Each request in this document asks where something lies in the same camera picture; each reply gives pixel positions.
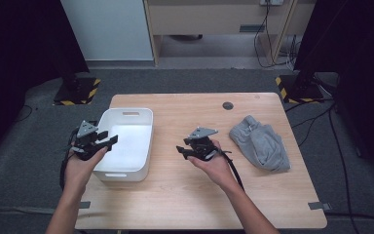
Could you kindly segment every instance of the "black curtain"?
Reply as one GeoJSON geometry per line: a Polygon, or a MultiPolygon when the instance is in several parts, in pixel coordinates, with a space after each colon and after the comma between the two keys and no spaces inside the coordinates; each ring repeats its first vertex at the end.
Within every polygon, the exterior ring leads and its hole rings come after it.
{"type": "Polygon", "coordinates": [[[58,0],[0,0],[0,140],[28,89],[89,72],[58,0]]]}

